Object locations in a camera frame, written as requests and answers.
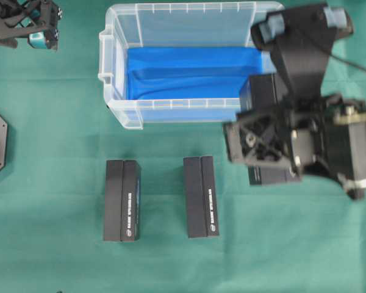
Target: rectangular black box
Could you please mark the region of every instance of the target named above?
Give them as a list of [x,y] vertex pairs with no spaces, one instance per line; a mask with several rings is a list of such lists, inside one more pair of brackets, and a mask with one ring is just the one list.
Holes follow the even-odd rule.
[[213,157],[184,158],[189,238],[220,235]]
[[105,241],[139,237],[141,168],[136,161],[107,161],[104,200]]
[[282,168],[249,167],[248,176],[251,185],[292,183],[300,180],[290,169]]

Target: blue cloth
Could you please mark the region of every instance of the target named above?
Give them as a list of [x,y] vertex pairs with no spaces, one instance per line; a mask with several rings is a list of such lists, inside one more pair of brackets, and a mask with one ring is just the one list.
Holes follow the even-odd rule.
[[237,98],[247,77],[262,73],[254,48],[131,48],[129,99]]

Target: green fabric surface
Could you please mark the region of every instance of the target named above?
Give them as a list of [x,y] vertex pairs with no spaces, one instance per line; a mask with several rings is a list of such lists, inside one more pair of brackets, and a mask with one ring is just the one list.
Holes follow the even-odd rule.
[[[285,6],[313,1],[284,1]],[[330,181],[250,187],[220,123],[123,129],[97,79],[98,33],[117,0],[57,0],[57,52],[0,47],[0,293],[366,292],[366,199]],[[366,0],[338,55],[366,66]],[[323,93],[366,99],[366,74],[330,61]],[[182,159],[213,155],[220,237],[187,239]],[[107,159],[142,166],[141,238],[102,241]]]

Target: plastic storage bin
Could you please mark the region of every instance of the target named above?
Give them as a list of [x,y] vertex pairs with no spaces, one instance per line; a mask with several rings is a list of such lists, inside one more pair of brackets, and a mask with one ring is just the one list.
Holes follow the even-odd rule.
[[[235,120],[239,97],[163,100],[126,99],[127,49],[134,47],[253,46],[250,28],[268,11],[283,9],[278,2],[214,2],[117,4],[106,14],[99,35],[99,79],[104,100],[128,129],[147,122],[205,122]],[[272,71],[268,54],[263,68]]]

